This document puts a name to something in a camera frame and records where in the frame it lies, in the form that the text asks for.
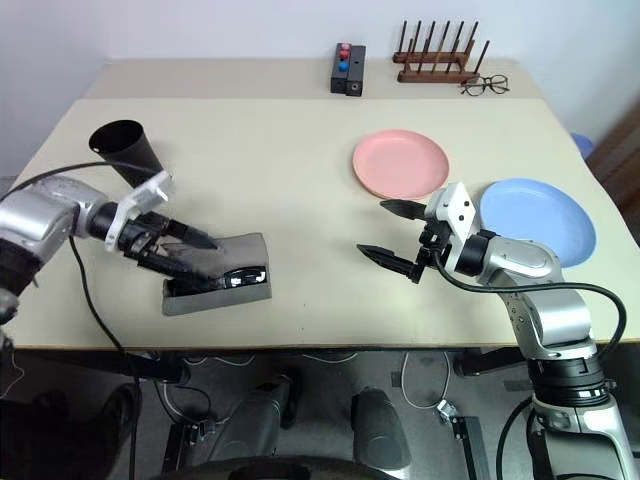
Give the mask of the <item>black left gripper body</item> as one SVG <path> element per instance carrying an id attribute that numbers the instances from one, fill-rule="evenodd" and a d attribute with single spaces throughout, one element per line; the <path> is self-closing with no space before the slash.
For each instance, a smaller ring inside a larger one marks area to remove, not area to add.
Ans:
<path id="1" fill-rule="evenodd" d="M 121 252 L 138 267 L 170 271 L 171 262 L 157 253 L 157 241 L 166 234 L 169 219 L 150 212 L 128 220 L 121 232 Z"/>

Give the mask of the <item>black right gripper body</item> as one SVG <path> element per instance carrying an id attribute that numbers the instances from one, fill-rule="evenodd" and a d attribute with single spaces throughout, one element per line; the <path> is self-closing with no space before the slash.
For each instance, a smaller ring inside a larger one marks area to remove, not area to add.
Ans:
<path id="1" fill-rule="evenodd" d="M 446 221 L 427 220 L 419 237 L 420 248 L 413 273 L 422 274 L 425 268 L 444 267 L 451 250 L 452 229 Z"/>

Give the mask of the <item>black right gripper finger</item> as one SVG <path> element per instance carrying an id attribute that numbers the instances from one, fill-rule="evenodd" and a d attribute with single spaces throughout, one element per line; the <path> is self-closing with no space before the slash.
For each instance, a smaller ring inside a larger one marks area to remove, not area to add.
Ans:
<path id="1" fill-rule="evenodd" d="M 381 207 L 401 218 L 424 220 L 426 206 L 424 204 L 402 199 L 387 199 L 379 203 Z"/>
<path id="2" fill-rule="evenodd" d="M 374 245 L 357 244 L 356 248 L 376 265 L 401 274 L 418 284 L 421 280 L 423 267 L 415 262 L 397 256 L 393 251 Z"/>

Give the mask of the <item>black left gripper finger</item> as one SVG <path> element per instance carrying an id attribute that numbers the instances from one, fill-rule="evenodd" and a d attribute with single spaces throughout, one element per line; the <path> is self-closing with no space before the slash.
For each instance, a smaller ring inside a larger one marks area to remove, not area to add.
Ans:
<path id="1" fill-rule="evenodd" d="M 167 235 L 195 248 L 213 250 L 218 248 L 215 240 L 206 232 L 181 222 L 169 222 Z"/>
<path id="2" fill-rule="evenodd" d="M 175 279 L 207 281 L 221 258 L 218 250 L 178 249 L 167 255 L 148 253 L 142 257 L 142 267 Z"/>

